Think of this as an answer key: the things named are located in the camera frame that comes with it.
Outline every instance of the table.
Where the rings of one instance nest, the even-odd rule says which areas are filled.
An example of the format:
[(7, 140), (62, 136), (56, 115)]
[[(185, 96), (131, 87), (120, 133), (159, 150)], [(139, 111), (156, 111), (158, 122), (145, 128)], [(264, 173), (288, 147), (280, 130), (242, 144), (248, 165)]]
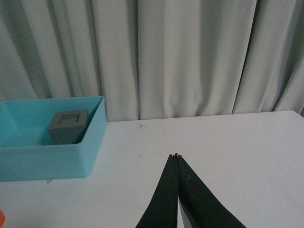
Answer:
[(247, 228), (302, 228), (303, 136), (293, 111), (109, 122), (89, 177), (0, 182), (3, 228), (135, 228), (170, 153)]

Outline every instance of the gray cube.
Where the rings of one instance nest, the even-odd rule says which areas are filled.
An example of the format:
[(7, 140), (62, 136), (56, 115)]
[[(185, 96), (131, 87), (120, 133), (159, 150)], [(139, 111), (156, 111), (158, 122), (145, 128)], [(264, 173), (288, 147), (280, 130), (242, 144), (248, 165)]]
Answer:
[(47, 131), (53, 144), (75, 144), (82, 141), (89, 125), (87, 109), (55, 113)]

